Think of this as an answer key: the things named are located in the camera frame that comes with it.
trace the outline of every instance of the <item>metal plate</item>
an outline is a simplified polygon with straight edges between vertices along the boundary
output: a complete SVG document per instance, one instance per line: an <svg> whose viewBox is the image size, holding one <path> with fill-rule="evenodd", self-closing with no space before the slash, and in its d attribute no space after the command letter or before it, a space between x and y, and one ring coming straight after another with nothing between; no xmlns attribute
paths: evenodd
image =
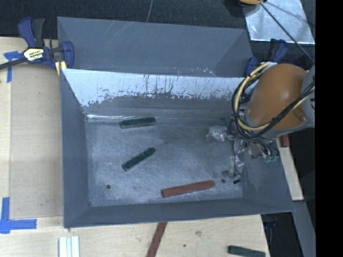
<svg viewBox="0 0 343 257"><path fill-rule="evenodd" d="M315 44L300 0L268 0L264 6L299 44ZM270 41L274 38L293 43L261 6L254 10L244 8L243 11L250 39Z"/></svg>

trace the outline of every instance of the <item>wooden board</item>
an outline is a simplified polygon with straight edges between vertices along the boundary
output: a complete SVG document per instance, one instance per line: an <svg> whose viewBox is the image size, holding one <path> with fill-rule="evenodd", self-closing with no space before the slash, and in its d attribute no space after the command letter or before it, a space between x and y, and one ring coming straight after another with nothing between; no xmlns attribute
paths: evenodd
<svg viewBox="0 0 343 257"><path fill-rule="evenodd" d="M4 52L16 50L21 41L2 37L0 41L0 64L6 63ZM11 84L7 83L7 69L0 70L0 197L10 194L10 136L11 136Z"/></svg>
<svg viewBox="0 0 343 257"><path fill-rule="evenodd" d="M292 153L289 147L281 147L280 141L277 140L280 157L284 165L285 175L287 178L288 187L293 201L304 200L304 195L301 190L298 174L295 169Z"/></svg>
<svg viewBox="0 0 343 257"><path fill-rule="evenodd" d="M92 228L64 229L62 218L38 219L37 230L12 231L0 235L1 257L56 257L59 237L79 236L80 256L142 257L148 252L157 223ZM266 252L266 237L259 215L169 222L156 256L234 256L229 245L238 245Z"/></svg>
<svg viewBox="0 0 343 257"><path fill-rule="evenodd" d="M4 38L0 46L1 54L21 52L26 42L21 38ZM10 145L9 138L1 144L11 149L10 217L63 215L61 103L57 72L46 66L22 63L12 67L12 82L6 83L4 79L2 88L11 91L11 96L3 100L5 107L1 110L7 113L4 117L11 119Z"/></svg>

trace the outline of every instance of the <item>wooden table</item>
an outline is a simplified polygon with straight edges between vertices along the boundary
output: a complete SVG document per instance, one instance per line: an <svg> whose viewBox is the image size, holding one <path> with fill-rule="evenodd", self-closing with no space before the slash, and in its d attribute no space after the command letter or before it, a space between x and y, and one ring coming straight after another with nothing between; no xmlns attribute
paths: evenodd
<svg viewBox="0 0 343 257"><path fill-rule="evenodd" d="M26 48L26 43L23 39L13 37L0 37L0 63L7 62L3 57L4 52L18 50L22 52ZM13 68L13 79L20 79L25 75L25 79L29 82L37 78L41 73L45 75L51 74L51 77L56 76L56 72L44 66L27 65L26 63L18 65ZM26 154L18 154L10 152L11 147L11 99L17 96L12 96L11 83L6 82L7 69L0 71L0 200L4 197L12 195L10 191L10 184L13 190L19 191L21 197L18 196L17 202L13 206L20 208L27 207L23 213L17 213L16 218L21 217L20 214L34 214L38 212L40 217L37 220L37 229L34 230L16 230L11 231L9 235L0 234L0 256L1 257L49 257L58 256L57 242L59 237L66 236L79 236L80 238L80 254L82 257L87 256L145 256L150 243L152 241L157 223L149 224L133 224L133 225L116 225L116 226L99 226L91 228L63 228L63 216L61 216L61 209L51 207L59 206L58 201L61 200L61 191L56 192L54 197L57 202L49 203L46 206L32 204L34 199L29 199L33 193L30 191L39 191L40 200L51 198L49 193L44 194L42 186L49 180L44 180L45 176L49 176L47 170L50 168L47 164L51 163L51 159L56 159L56 155L51 154L47 156L45 162L32 167L29 163L42 155L45 149L42 148L40 153L30 153L30 144L35 144L41 140L40 134L50 132L56 133L55 129L36 130L34 134L36 139L30 142L24 142L23 148L28 146ZM44 98L40 95L34 96L37 102L42 102ZM44 115L31 115L36 117L38 123L44 121ZM281 158L284 163L286 177L289 183L293 200L303 200L303 195L299 185L299 180L293 164L293 159L290 154L289 148L281 148ZM17 165L16 162L20 160L22 164ZM37 176L37 179L27 178L25 169L36 170L37 174L43 170L42 176ZM18 182L13 178L22 178L20 190ZM58 186L62 180L62 175L57 176L57 181L51 186ZM270 256L267 241L263 229L262 219L260 215L253 216L240 216L230 218L216 218L210 220L197 220L197 221L181 221L168 223L164 232L161 244L159 246L157 256L233 256L227 253L229 245L243 246L246 248L263 251L266 256Z"/></svg>

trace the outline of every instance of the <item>wire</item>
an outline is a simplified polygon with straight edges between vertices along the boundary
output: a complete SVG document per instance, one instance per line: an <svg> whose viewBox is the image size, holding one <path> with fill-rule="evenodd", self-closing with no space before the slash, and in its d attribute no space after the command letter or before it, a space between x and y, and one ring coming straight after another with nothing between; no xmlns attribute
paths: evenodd
<svg viewBox="0 0 343 257"><path fill-rule="evenodd" d="M263 152L266 155L268 155L268 156L272 156L272 152L275 154L274 155L275 157L279 157L280 156L280 152L279 152L278 148L270 143L270 139L266 139L266 138L263 138L263 137L247 138L247 135L244 134L244 131L242 131L239 128L239 126L237 126L236 123L233 120L234 120L234 118L230 117L230 120L228 121L228 132L236 140L243 140L244 142L254 143L254 144L258 145L258 147L262 146L264 148L264 150L265 150ZM234 148L232 148L232 155L233 156L236 155Z"/></svg>
<svg viewBox="0 0 343 257"><path fill-rule="evenodd" d="M258 68L256 68L254 71L252 71L235 89L235 92L232 97L232 107L233 107L233 115L232 118L235 122L234 130L232 130L232 124L230 124L230 132L231 134L234 134L237 138L247 140L252 138L262 138L261 136L265 134L267 131L272 129L277 123L279 123L290 111L298 107L306 98L310 96L312 92L315 91L315 80L311 84L309 84L305 90L300 94L300 96L293 101L291 104L289 104L281 113L279 113L276 117L274 117L271 121L268 123L265 123L263 125L257 126L257 127L251 127L249 126L243 119L240 118L238 109L240 107L240 99L242 96L242 93L244 92L244 89L249 84L249 81L251 79L256 80L259 78L262 73L258 73L258 71L262 70L264 67L268 66L270 62L267 62ZM270 146L262 141L254 142L259 143L260 145L263 145L265 148L269 149Z"/></svg>
<svg viewBox="0 0 343 257"><path fill-rule="evenodd" d="M273 230L272 228L269 229L269 249L272 246L272 238L273 238Z"/></svg>
<svg viewBox="0 0 343 257"><path fill-rule="evenodd" d="M146 23L148 23L148 21L149 21L149 18L150 18L150 13L151 13L151 9L152 9L152 3L153 3L153 1L154 1L154 0L151 0L151 1L150 1L149 13L148 13L148 17L146 18L146 21L145 21Z"/></svg>

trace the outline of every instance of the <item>red stick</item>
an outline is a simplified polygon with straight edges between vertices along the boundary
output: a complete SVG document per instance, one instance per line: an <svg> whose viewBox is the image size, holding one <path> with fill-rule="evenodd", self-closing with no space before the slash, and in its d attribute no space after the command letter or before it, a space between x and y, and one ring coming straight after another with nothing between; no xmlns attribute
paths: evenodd
<svg viewBox="0 0 343 257"><path fill-rule="evenodd" d="M208 190L209 188L212 188L212 187L214 187L213 180L203 181L200 183L166 188L162 190L162 196L165 198L165 197L180 195L184 193L190 193L194 191Z"/></svg>
<svg viewBox="0 0 343 257"><path fill-rule="evenodd" d="M289 143L289 137L287 134L283 134L281 137L280 137L280 145L281 147L283 148L287 148L290 146L290 143Z"/></svg>
<svg viewBox="0 0 343 257"><path fill-rule="evenodd" d="M156 256L156 252L157 249L159 248L163 233L165 232L167 226L167 222L161 222L158 224L156 231L155 231L155 235L154 238L152 239L152 242L150 244L150 248L148 251L148 254L146 255L146 257L155 257Z"/></svg>

